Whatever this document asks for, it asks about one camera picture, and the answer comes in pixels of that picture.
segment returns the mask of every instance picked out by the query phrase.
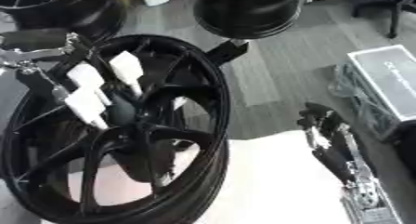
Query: black wheel rim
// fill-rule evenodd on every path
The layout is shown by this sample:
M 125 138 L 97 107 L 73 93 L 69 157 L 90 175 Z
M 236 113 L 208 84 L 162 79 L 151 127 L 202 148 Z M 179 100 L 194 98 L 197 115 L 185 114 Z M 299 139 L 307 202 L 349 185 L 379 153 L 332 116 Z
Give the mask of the black wheel rim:
M 58 152 L 48 154 L 45 160 L 35 165 L 29 164 L 27 150 L 29 146 L 40 146 L 39 142 L 33 141 L 36 132 L 45 135 L 45 131 L 40 128 L 36 130 L 36 127 L 58 121 L 59 124 L 65 123 L 63 126 L 68 132 L 68 123 L 73 125 L 75 130 L 79 123 L 69 122 L 68 118 L 73 118 L 72 113 L 63 106 L 55 107 L 51 112 L 42 113 L 39 116 L 39 111 L 34 107 L 41 107 L 39 104 L 42 101 L 30 94 L 27 95 L 12 116 L 5 133 L 2 167 L 7 186 L 27 209 L 57 223 L 183 223 L 184 219 L 189 222 L 192 217 L 184 217 L 184 213 L 178 213 L 182 217 L 174 217 L 173 214 L 166 215 L 166 213 L 169 212 L 169 208 L 179 204 L 181 199 L 184 202 L 184 197 L 190 197 L 190 192 L 198 190 L 201 192 L 202 187 L 205 187 L 211 195 L 215 195 L 215 190 L 221 185 L 227 167 L 228 153 L 225 135 L 230 105 L 228 88 L 222 73 L 197 47 L 170 37 L 125 36 L 98 45 L 98 50 L 103 57 L 108 58 L 128 50 L 137 55 L 143 54 L 151 57 L 165 55 L 171 58 L 172 62 L 165 67 L 166 73 L 162 77 L 156 76 L 157 73 L 149 72 L 150 76 L 141 79 L 140 82 L 146 89 L 141 99 L 135 103 L 138 118 L 133 125 L 115 126 L 99 134 L 90 128 L 82 129 L 83 133 L 85 130 L 88 132 L 87 135 L 74 142 L 68 142 L 69 144 L 63 146 Z M 143 63 L 144 70 L 150 70 L 146 64 L 146 62 Z M 201 85 L 176 84 L 175 76 L 184 68 L 192 74 L 198 74 L 195 76 L 200 79 Z M 59 76 L 62 74 L 61 70 L 62 68 L 54 68 L 52 73 Z M 158 104 L 172 104 L 171 101 L 178 97 L 190 98 L 208 111 L 214 120 L 211 134 L 171 127 L 169 124 L 158 124 L 161 121 L 158 120 L 161 115 L 164 119 L 163 111 L 165 111 L 165 109 L 160 109 L 164 105 L 158 107 Z M 53 134 L 53 131 L 56 131 L 56 128 L 50 130 L 48 127 L 50 134 Z M 158 177 L 151 172 L 152 159 L 149 158 L 153 192 L 151 196 L 128 204 L 98 206 L 92 194 L 98 161 L 106 153 L 123 149 L 124 144 L 118 138 L 120 135 L 131 138 L 130 134 L 134 134 L 135 141 L 139 140 L 138 143 L 148 144 L 144 147 L 149 157 L 154 155 L 151 150 L 152 146 L 149 144 L 152 141 L 166 138 L 193 141 L 200 146 L 200 152 L 186 171 L 165 187 L 160 187 L 157 183 Z M 47 174 L 80 155 L 84 157 L 84 178 L 81 188 L 82 201 L 78 203 L 48 183 Z M 198 199 L 202 200 L 200 194 L 193 195 L 191 199 L 195 202 L 198 202 Z M 209 203 L 212 197 L 205 197 L 205 200 Z M 185 209 L 182 211 L 187 211 L 187 208 L 192 206 L 196 207 L 195 204 L 183 206 Z M 188 215 L 197 217 L 196 213 L 206 208 L 206 204 L 199 204 L 199 206 L 200 210 L 189 210 Z

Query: robotic hand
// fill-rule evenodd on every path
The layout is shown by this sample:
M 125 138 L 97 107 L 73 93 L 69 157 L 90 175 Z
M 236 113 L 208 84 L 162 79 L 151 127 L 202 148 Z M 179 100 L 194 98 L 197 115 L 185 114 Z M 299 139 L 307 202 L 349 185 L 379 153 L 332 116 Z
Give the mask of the robotic hand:
M 353 223 L 401 223 L 350 125 L 331 108 L 316 103 L 305 106 L 298 125 L 305 130 L 314 156 L 344 184 L 342 201 Z

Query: table surface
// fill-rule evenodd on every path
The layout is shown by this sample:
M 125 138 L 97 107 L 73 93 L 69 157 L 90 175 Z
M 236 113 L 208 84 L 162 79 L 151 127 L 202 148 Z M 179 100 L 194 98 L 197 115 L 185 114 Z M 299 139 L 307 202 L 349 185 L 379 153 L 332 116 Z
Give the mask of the table surface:
M 196 146 L 179 153 L 176 172 L 196 153 Z M 81 175 L 70 177 L 73 197 L 79 197 Z M 108 189 L 117 192 L 105 192 Z M 96 196 L 100 204 L 129 202 L 149 192 L 148 184 L 132 181 L 117 165 L 98 173 Z M 314 158 L 302 131 L 231 140 L 224 186 L 197 223 L 350 224 L 340 197 L 341 183 Z

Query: office chair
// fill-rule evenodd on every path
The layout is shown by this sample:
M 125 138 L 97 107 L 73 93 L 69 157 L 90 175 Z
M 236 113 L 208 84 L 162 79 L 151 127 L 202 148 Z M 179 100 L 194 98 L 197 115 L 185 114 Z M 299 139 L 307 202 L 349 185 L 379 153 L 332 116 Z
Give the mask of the office chair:
M 365 2 L 355 6 L 353 17 L 359 17 L 361 9 L 366 7 L 382 7 L 390 9 L 392 12 L 392 24 L 387 37 L 393 39 L 397 37 L 397 27 L 401 12 L 408 11 L 416 13 L 416 5 L 414 5 L 414 1 L 415 0 L 366 0 Z

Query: metal clamp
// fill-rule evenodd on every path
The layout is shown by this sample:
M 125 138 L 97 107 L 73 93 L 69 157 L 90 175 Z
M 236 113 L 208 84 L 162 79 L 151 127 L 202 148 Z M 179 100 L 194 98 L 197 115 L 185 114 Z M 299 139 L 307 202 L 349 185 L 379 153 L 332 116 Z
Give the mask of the metal clamp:
M 0 36 L 0 67 L 10 69 L 33 66 L 34 59 L 52 58 L 70 54 L 74 50 L 73 44 L 79 41 L 77 33 L 67 33 L 65 46 L 24 52 L 19 48 L 12 50 L 4 50 L 1 48 L 5 39 L 4 36 Z

